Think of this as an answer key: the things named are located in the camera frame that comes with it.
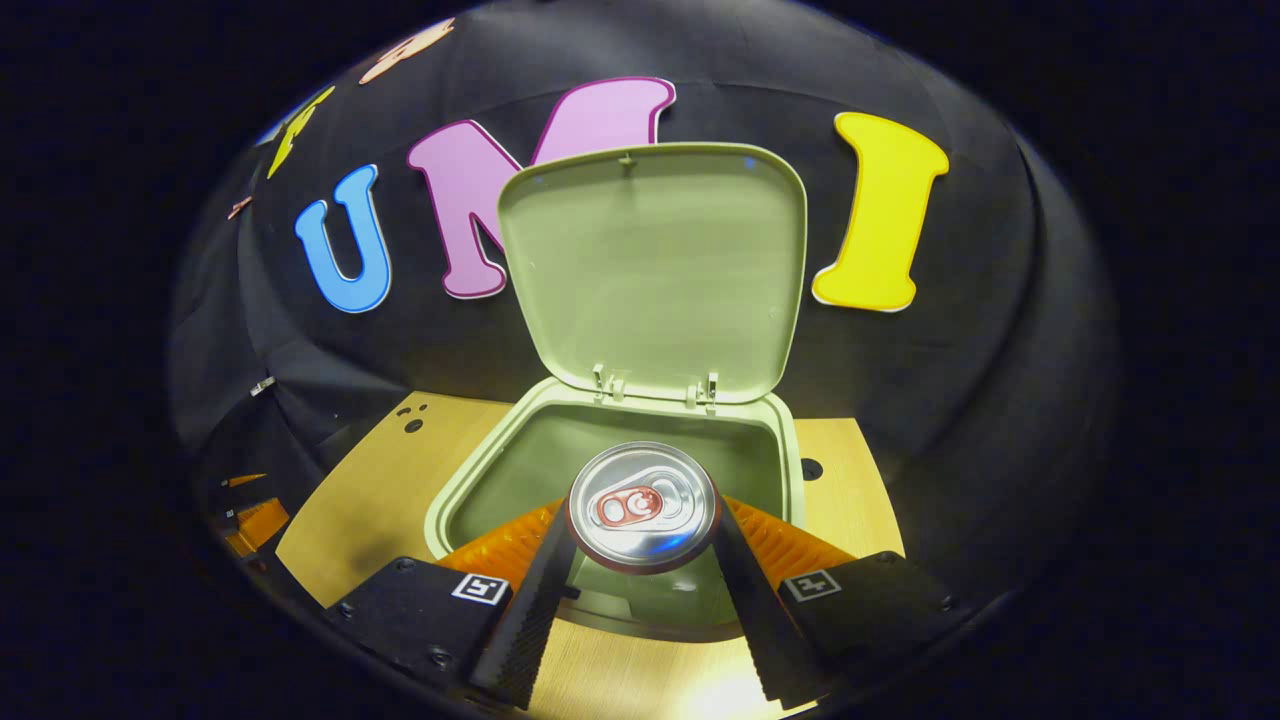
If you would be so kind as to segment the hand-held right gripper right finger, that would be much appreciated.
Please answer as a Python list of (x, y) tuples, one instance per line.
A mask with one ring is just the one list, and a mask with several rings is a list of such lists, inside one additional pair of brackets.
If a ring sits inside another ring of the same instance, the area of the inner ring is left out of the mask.
[(878, 691), (956, 635), (961, 600), (901, 553), (856, 557), (736, 498), (719, 502), (719, 571), (768, 700)]

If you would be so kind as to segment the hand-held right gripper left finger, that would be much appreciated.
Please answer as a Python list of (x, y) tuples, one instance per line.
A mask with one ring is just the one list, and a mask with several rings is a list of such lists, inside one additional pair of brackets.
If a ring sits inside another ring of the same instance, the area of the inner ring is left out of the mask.
[(419, 685), (526, 710), (575, 552), (557, 500), (438, 562), (393, 559), (325, 619)]

